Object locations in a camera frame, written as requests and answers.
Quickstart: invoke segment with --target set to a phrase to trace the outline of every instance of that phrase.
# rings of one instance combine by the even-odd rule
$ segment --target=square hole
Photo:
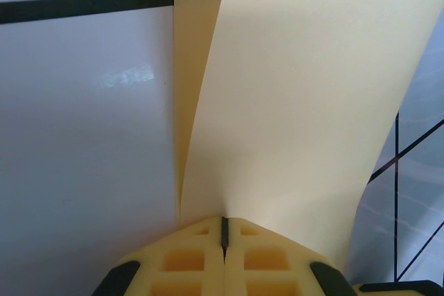
[[[199,281],[157,282],[151,287],[150,296],[200,296]]]
[[[275,247],[263,247],[245,251],[245,270],[288,270],[284,251]]]
[[[291,281],[249,281],[247,296],[297,296]]]
[[[255,235],[258,235],[258,232],[256,230],[254,230],[253,228],[242,226],[241,227],[241,235],[255,236]]]
[[[205,253],[196,249],[171,250],[165,255],[163,271],[203,270]]]

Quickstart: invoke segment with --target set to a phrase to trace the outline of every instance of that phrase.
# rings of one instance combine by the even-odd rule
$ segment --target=white wall
[[[89,295],[174,228],[172,20],[0,25],[1,295]]]

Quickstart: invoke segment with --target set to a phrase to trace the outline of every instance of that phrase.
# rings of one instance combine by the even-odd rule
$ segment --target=black stripe
[[[223,250],[223,262],[225,262],[225,256],[227,254],[227,248],[230,244],[228,219],[222,216],[221,220],[221,247]]]
[[[310,268],[325,296],[357,296],[355,290],[337,269],[321,262],[310,263]]]
[[[172,6],[174,0],[29,0],[0,3],[0,24]]]
[[[425,242],[425,244],[422,246],[421,250],[415,255],[415,257],[409,262],[407,267],[402,271],[401,275],[398,277],[397,281],[401,280],[401,278],[404,276],[404,274],[409,270],[410,266],[413,265],[415,260],[419,257],[419,255],[424,251],[424,249],[429,245],[429,243],[432,241],[432,239],[436,236],[436,234],[441,230],[441,228],[444,226],[444,221],[439,225],[438,228],[434,231],[434,233],[430,236],[430,238]]]
[[[129,261],[111,269],[92,296],[124,296],[139,267],[140,262]]]
[[[378,177],[379,175],[381,175],[385,170],[387,170],[388,168],[390,168],[392,165],[394,165],[394,163],[396,163],[397,161],[399,161],[399,159],[401,157],[403,157],[404,155],[406,155],[410,150],[414,149],[418,144],[421,143],[421,141],[423,141],[424,139],[426,139],[429,135],[431,135],[433,132],[435,132],[437,129],[439,129],[442,125],[444,124],[444,119],[442,121],[440,121],[439,123],[437,123],[434,127],[432,127],[430,130],[428,130],[426,133],[424,133],[423,135],[421,135],[419,138],[417,138],[413,143],[411,143],[410,145],[408,145],[401,153],[399,153],[399,155],[396,155],[393,159],[391,159],[390,161],[388,161],[387,163],[385,163],[385,165],[383,165],[381,168],[377,169],[370,177],[370,179],[368,180],[368,182],[372,182],[373,180],[375,180],[376,177]]]
[[[432,281],[386,282],[382,284],[363,284],[359,287],[363,293],[380,293],[384,291],[416,291],[424,296],[444,296],[444,290]]]
[[[400,113],[396,115],[395,119],[395,156],[400,152]],[[397,281],[398,277],[398,170],[399,161],[395,163],[395,233],[393,237],[393,281]]]

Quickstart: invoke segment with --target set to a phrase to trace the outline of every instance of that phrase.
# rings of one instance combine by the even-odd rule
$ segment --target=yellow plastic part
[[[333,263],[288,238],[241,218],[230,219],[225,294],[324,296],[310,263]]]
[[[120,260],[141,263],[125,296],[222,296],[221,219],[210,218]]]
[[[119,271],[128,264],[136,270]],[[182,229],[122,258],[107,278],[93,296],[421,295],[363,293],[360,286],[355,294],[329,259],[241,218],[210,218]]]

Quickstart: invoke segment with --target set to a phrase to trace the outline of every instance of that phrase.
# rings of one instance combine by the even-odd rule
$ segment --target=paper
[[[226,215],[340,268],[444,0],[221,0],[181,223]]]
[[[174,0],[174,150],[177,207],[208,52],[221,0]]]

